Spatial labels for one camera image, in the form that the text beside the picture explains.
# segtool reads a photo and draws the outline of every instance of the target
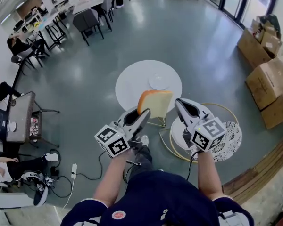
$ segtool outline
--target grey chair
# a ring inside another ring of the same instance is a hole
[[[100,23],[99,23],[99,16],[98,12],[93,9],[87,9],[83,12],[80,12],[75,15],[72,24],[78,29],[78,31],[82,34],[83,39],[88,44],[87,41],[88,35],[86,34],[87,31],[92,31],[92,28],[98,27],[99,32],[102,35],[102,38],[104,39],[103,33],[100,29]]]
[[[112,0],[104,0],[102,5],[101,5],[101,8],[104,10],[104,13],[108,14],[110,21],[113,22],[113,18],[112,18],[112,15],[111,15]]]
[[[12,63],[15,63],[15,64],[19,65],[20,71],[22,72],[23,75],[25,75],[24,72],[22,71],[22,68],[21,68],[21,65],[24,64],[24,63],[22,62],[22,60],[19,57],[13,55],[11,57],[10,61]]]

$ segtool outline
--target hand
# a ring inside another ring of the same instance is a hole
[[[12,162],[19,162],[18,158],[10,159]]]

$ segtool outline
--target white plate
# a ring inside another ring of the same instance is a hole
[[[155,90],[164,90],[169,87],[167,79],[157,73],[149,78],[149,84]]]
[[[17,124],[15,122],[10,122],[8,126],[9,126],[9,130],[12,132],[14,132],[17,128]]]

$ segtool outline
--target shoe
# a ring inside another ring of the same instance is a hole
[[[45,159],[47,161],[58,161],[58,154],[54,153],[54,154],[45,154]]]
[[[141,142],[142,142],[142,145],[145,145],[145,146],[149,146],[149,138],[147,135],[143,135],[141,137]]]

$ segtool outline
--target cardboard box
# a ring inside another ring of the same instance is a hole
[[[256,32],[259,30],[259,28],[261,28],[261,23],[253,19],[250,28],[252,29],[252,31]]]
[[[261,112],[265,126],[271,129],[283,122],[283,95]]]
[[[283,94],[283,61],[274,58],[259,65],[247,77],[246,84],[259,109],[264,109]]]
[[[237,46],[253,68],[271,60],[271,57],[254,38],[252,31],[249,29],[244,30]]]
[[[280,49],[281,42],[277,37],[265,32],[261,45],[265,50],[271,52],[273,55],[276,56]]]
[[[265,33],[264,30],[258,30],[258,31],[255,33],[255,38],[256,38],[256,40],[257,40],[259,43],[262,42],[264,33]]]

